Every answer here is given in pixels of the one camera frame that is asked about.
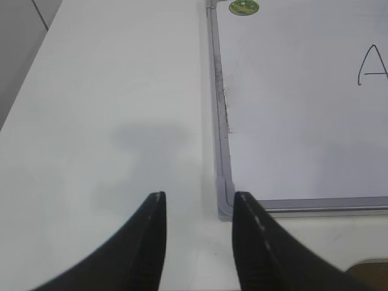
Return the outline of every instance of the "black marker writing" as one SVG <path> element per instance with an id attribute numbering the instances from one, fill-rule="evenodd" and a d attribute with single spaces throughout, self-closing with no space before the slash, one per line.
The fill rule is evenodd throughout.
<path id="1" fill-rule="evenodd" d="M 359 86 L 361 86 L 361 82 L 360 82 L 360 76 L 361 76 L 361 71 L 363 70 L 363 67 L 364 67 L 364 63 L 366 61 L 366 58 L 368 57 L 370 51 L 372 49 L 375 49 L 375 51 L 377 52 L 377 55 L 380 59 L 380 62 L 381 62 L 381 65 L 383 65 L 383 69 L 384 69 L 384 72 L 381 72 L 381 73 L 365 73 L 364 75 L 386 75 L 387 79 L 388 79 L 388 72 L 387 72 L 387 69 L 386 69 L 386 65 L 384 65 L 384 62 L 383 62 L 383 58 L 381 57 L 381 54 L 377 48 L 377 46 L 375 44 L 372 44 L 372 46 L 368 49 L 366 55 L 365 55 L 365 58 L 363 60 L 363 63 L 361 64 L 361 68 L 360 68 L 360 71 L 358 72 L 358 79 L 357 79 L 357 83 Z"/>

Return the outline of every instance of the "whiteboard frame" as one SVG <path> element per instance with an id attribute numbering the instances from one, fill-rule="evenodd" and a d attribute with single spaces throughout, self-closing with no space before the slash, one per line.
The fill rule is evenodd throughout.
<path id="1" fill-rule="evenodd" d="M 212 110 L 215 133 L 215 171 L 218 215 L 230 221 L 233 215 L 235 185 L 230 163 L 229 133 L 219 44 L 217 3 L 226 0 L 206 0 L 212 78 Z M 388 214 L 388 196 L 362 198 L 287 199 L 260 201 L 277 217 L 355 216 Z"/>

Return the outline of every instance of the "white table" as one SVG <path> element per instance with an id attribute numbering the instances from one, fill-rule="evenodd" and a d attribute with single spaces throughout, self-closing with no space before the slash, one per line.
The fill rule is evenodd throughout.
<path id="1" fill-rule="evenodd" d="M 237 289 L 216 213 L 203 0 L 65 0 L 0 133 L 0 289 L 28 290 L 168 194 L 161 290 Z M 284 219 L 334 265 L 388 256 L 387 217 Z"/>

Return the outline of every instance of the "round sticker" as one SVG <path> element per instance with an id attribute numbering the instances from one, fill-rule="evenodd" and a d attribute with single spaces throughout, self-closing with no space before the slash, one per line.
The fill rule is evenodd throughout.
<path id="1" fill-rule="evenodd" d="M 229 5 L 229 10 L 235 15 L 247 16 L 259 11 L 259 4 L 254 0 L 236 0 Z"/>

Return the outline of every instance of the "whiteboard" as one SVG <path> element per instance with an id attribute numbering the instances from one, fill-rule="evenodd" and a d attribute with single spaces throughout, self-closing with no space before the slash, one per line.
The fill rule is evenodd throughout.
<path id="1" fill-rule="evenodd" d="M 235 190 L 258 200 L 388 193 L 388 1 L 216 6 Z"/>

